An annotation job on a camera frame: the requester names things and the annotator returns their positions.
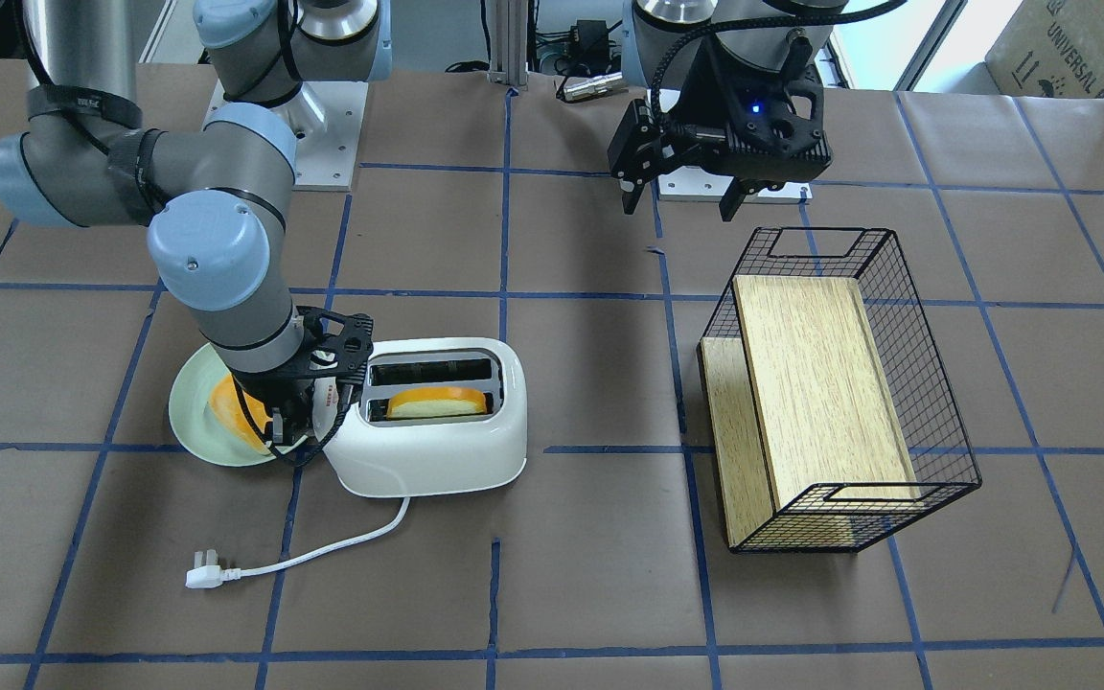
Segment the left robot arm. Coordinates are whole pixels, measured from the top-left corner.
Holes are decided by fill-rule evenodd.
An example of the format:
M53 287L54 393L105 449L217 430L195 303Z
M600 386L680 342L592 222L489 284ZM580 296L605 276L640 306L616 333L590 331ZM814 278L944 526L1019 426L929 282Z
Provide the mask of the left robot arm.
M631 214L659 176L694 167L726 176L720 217L763 191L813 182L831 166L815 60L842 1L630 1L627 105L609 174Z

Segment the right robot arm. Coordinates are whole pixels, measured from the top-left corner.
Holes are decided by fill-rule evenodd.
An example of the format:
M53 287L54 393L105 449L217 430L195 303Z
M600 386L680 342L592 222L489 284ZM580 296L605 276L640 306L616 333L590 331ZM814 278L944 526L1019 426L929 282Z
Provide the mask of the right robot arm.
M224 102L193 132L144 124L124 1L14 1L34 74L28 129L0 141L0 199L47 227L140 224L159 279L223 373L211 436L288 459L343 423L371 320L295 305L282 275L304 145L332 148L317 81L388 78L386 1L197 1Z

